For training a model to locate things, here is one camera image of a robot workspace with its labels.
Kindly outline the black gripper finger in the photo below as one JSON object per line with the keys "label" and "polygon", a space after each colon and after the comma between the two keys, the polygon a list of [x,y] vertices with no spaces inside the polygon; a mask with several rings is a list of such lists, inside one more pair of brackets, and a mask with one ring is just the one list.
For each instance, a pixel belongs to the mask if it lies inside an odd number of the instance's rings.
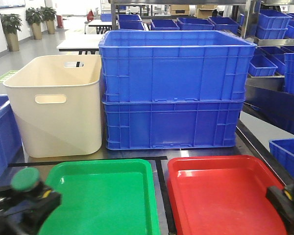
{"label": "black gripper finger", "polygon": [[61,194],[0,190],[0,235],[36,235],[61,205]]}
{"label": "black gripper finger", "polygon": [[280,215],[287,233],[294,235],[294,203],[287,198],[283,189],[280,190],[276,186],[267,188],[266,198]]}

